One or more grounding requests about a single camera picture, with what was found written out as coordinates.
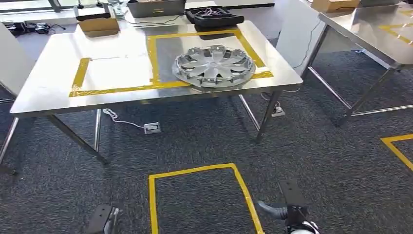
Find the stainless steel table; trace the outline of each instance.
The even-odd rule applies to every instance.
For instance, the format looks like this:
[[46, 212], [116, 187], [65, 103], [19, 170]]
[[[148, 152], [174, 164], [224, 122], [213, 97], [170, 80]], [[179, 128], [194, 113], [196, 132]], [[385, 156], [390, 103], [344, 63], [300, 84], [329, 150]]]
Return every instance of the stainless steel table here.
[[[343, 124], [351, 116], [362, 116], [387, 111], [413, 108], [413, 105], [357, 112], [359, 107], [376, 91], [394, 71], [413, 67], [413, 5], [366, 7], [347, 13], [320, 13], [320, 20], [326, 27], [313, 51], [306, 70], [301, 77], [311, 72], [347, 108], [339, 121]], [[330, 84], [312, 67], [329, 30], [336, 30], [344, 37], [366, 49], [390, 68], [370, 87], [363, 96], [350, 105]]]
[[[253, 78], [238, 86], [211, 89], [190, 86], [172, 75], [177, 55], [215, 44], [247, 51], [257, 66]], [[87, 38], [77, 30], [51, 36], [10, 113], [19, 118], [47, 116], [77, 144], [107, 163], [98, 153], [102, 108], [239, 95], [260, 141], [281, 92], [301, 83], [249, 21], [202, 32], [194, 25], [126, 28], [118, 35], [99, 38]], [[272, 93], [261, 124], [242, 96], [260, 92]], [[55, 116], [85, 110], [97, 110], [94, 147]]]

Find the floor outlet box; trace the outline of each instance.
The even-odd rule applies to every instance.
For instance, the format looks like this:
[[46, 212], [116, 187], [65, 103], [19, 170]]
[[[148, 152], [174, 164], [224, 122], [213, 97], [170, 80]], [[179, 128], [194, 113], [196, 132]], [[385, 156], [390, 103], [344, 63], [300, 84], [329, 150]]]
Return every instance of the floor outlet box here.
[[161, 132], [161, 126], [159, 125], [158, 122], [156, 123], [146, 123], [143, 125], [145, 134], [152, 134], [152, 133], [160, 133]]

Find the table top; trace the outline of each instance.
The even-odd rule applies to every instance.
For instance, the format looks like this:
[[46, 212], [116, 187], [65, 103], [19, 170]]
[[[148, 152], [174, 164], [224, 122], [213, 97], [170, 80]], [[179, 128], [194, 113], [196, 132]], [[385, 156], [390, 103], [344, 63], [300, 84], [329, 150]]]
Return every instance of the table top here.
[[[192, 47], [224, 45], [245, 50], [256, 63], [253, 78], [228, 88], [200, 88], [172, 74], [176, 56]], [[80, 30], [50, 37], [10, 113], [43, 116], [110, 108], [121, 103], [210, 98], [295, 89], [302, 79], [259, 29], [197, 32], [193, 24], [127, 28], [117, 35], [86, 37]]]
[[320, 13], [320, 19], [393, 68], [413, 66], [413, 5]]

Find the packaging box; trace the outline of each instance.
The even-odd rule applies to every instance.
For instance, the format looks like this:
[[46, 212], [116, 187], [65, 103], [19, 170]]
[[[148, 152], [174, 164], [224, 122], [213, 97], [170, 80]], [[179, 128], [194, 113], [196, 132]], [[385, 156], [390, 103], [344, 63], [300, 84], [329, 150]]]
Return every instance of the packaging box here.
[[325, 13], [345, 12], [357, 8], [360, 0], [313, 0], [311, 7]]

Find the yellow tape square on floor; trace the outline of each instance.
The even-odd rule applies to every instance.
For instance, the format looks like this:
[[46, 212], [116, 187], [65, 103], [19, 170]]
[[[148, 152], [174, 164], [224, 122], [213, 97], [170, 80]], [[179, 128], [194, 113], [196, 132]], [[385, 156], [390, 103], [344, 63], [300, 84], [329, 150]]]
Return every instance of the yellow tape square on floor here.
[[257, 234], [263, 234], [263, 228], [261, 226], [260, 220], [258, 219], [257, 212], [255, 210], [254, 204], [251, 199], [251, 195], [248, 191], [248, 188], [245, 185], [243, 178], [241, 177], [240, 172], [238, 171], [237, 167], [234, 163], [228, 164], [216, 164], [198, 168], [191, 168], [181, 171], [175, 172], [168, 172], [168, 173], [161, 173], [161, 174], [154, 174], [149, 176], [149, 199], [150, 199], [150, 222], [151, 222], [151, 230], [152, 234], [158, 234], [158, 219], [157, 219], [157, 211], [156, 211], [156, 191], [155, 191], [155, 179], [157, 178], [164, 178], [169, 176], [178, 176], [183, 174], [201, 172], [206, 170], [213, 170], [213, 169], [225, 169], [231, 168], [234, 172], [235, 178], [240, 185], [242, 193], [244, 194], [245, 201], [248, 205], [249, 212], [251, 214], [251, 218], [254, 222], [255, 229]]
[[413, 134], [402, 135], [402, 136], [393, 136], [393, 137], [385, 137], [381, 138], [381, 141], [389, 147], [389, 149], [413, 171], [413, 163], [398, 149], [395, 147], [393, 142], [402, 141], [402, 140], [409, 140], [413, 139]]

